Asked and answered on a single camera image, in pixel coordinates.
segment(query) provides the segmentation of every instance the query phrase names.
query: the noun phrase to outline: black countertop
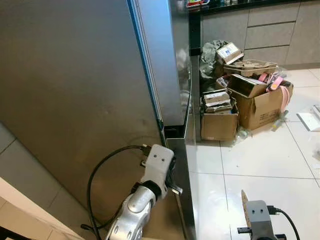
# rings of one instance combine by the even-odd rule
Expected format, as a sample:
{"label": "black countertop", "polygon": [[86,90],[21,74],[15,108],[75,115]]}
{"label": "black countertop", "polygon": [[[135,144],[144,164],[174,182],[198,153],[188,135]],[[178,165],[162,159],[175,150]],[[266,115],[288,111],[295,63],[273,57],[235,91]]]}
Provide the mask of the black countertop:
{"label": "black countertop", "polygon": [[297,2],[307,2],[312,0],[210,0],[207,5],[189,8],[190,14],[214,14],[240,9],[272,6],[278,4],[288,4]]}

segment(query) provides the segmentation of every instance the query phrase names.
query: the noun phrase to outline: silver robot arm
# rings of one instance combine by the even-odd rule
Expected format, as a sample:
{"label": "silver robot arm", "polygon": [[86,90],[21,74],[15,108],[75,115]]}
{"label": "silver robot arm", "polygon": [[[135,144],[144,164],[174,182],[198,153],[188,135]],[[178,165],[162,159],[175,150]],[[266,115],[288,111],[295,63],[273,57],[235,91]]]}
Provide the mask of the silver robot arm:
{"label": "silver robot arm", "polygon": [[144,176],[137,190],[122,203],[122,208],[108,232],[106,240],[140,240],[149,221],[151,208],[167,195],[166,179],[174,152],[153,145],[145,162]]}

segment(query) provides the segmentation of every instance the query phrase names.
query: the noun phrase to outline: refrigerator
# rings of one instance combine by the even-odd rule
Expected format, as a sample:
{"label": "refrigerator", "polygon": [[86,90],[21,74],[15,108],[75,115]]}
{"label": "refrigerator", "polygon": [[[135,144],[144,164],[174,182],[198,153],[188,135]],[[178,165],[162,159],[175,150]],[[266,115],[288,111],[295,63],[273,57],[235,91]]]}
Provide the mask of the refrigerator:
{"label": "refrigerator", "polygon": [[[186,1],[2,1],[0,52],[0,121],[64,188],[86,207],[89,175],[103,157],[161,144],[175,153],[183,193],[156,204],[143,236],[196,239]],[[126,151],[98,171],[91,200],[100,222],[143,176],[141,159]]]}

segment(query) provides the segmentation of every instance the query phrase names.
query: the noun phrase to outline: cable connector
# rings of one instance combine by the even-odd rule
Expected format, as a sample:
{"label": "cable connector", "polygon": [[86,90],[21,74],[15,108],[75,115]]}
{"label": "cable connector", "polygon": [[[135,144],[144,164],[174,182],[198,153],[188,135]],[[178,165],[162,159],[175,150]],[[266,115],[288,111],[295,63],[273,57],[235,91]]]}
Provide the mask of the cable connector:
{"label": "cable connector", "polygon": [[274,207],[273,205],[268,205],[267,208],[270,215],[277,215],[278,209],[276,207]]}
{"label": "cable connector", "polygon": [[149,153],[151,151],[151,146],[147,145],[147,144],[142,144],[141,146],[141,150],[143,152],[143,155],[145,155],[146,157],[149,156]]}

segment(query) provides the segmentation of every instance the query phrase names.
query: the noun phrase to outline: pile of boxes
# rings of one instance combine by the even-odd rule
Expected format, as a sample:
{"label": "pile of boxes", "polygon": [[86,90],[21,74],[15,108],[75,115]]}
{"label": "pile of boxes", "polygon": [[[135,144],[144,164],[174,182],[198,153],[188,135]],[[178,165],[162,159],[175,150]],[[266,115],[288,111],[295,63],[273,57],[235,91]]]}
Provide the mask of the pile of boxes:
{"label": "pile of boxes", "polygon": [[234,139],[238,125],[254,130],[275,122],[284,96],[279,86],[268,90],[275,83],[272,77],[282,80],[280,84],[287,88],[289,97],[293,94],[293,85],[276,73],[276,63],[239,60],[243,56],[233,43],[216,51],[223,75],[216,81],[218,90],[204,92],[201,97],[202,139],[229,141]]}

